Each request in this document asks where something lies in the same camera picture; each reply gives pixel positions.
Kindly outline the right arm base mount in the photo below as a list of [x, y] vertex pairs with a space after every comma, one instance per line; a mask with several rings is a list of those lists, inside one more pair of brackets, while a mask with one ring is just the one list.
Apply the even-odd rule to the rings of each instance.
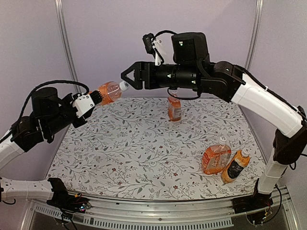
[[251, 211], [250, 214], [247, 214], [247, 219], [253, 225], [260, 225], [265, 222], [268, 212], [264, 209], [270, 208], [273, 204], [272, 194], [261, 194], [258, 191], [258, 183], [259, 179], [256, 181], [253, 194], [231, 200], [235, 214]]

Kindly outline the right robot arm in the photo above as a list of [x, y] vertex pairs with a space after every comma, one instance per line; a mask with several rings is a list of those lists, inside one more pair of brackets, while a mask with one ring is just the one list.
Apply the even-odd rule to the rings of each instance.
[[205, 34], [171, 33], [173, 64], [138, 61], [121, 78], [137, 90], [191, 89], [253, 111], [276, 127], [271, 158], [248, 199], [252, 209], [263, 205], [288, 165], [296, 162], [307, 144], [307, 118], [252, 76], [226, 61], [211, 62]]

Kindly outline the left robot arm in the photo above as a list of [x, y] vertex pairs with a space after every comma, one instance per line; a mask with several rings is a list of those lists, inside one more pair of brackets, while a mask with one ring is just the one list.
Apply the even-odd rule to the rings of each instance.
[[[53, 84], [72, 84], [85, 89], [85, 93], [58, 97]], [[72, 80], [52, 80], [39, 84], [27, 96], [16, 122], [0, 140], [0, 166], [3, 168], [16, 157], [46, 141], [69, 125], [78, 128], [86, 124], [96, 105], [103, 101], [99, 90], [90, 91], [88, 86]], [[41, 182], [0, 179], [0, 200], [36, 198], [54, 201], [61, 208], [71, 204], [71, 197], [59, 178]]]

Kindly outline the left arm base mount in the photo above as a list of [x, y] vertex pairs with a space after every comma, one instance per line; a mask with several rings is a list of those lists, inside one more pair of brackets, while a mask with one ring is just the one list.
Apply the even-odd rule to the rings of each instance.
[[82, 193], [70, 195], [61, 179], [48, 178], [47, 181], [50, 182], [53, 192], [52, 198], [47, 200], [48, 205], [71, 213], [84, 213], [91, 207], [89, 199], [83, 197]]

